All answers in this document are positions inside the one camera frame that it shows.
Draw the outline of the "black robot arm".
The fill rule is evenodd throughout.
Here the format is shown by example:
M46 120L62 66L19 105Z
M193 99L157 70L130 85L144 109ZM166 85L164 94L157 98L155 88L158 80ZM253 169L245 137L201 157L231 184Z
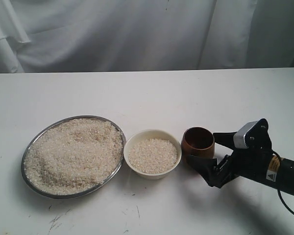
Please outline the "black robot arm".
M211 187L221 188L237 177L294 196L294 160L279 157L272 149L266 119L248 122L236 132L213 133L214 142L232 150L219 162L194 154L187 164Z

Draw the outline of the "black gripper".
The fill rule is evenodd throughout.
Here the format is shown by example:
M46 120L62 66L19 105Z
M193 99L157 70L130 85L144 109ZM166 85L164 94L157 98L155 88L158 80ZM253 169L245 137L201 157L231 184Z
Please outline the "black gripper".
M225 184L242 176L257 183L274 188L274 181L267 179L269 162L272 159L272 143L268 134L269 124L264 118L247 134L248 149L237 149L234 144L236 132L213 133L215 143L233 150L217 165L215 158L187 156L187 164L202 176L211 187L221 188Z

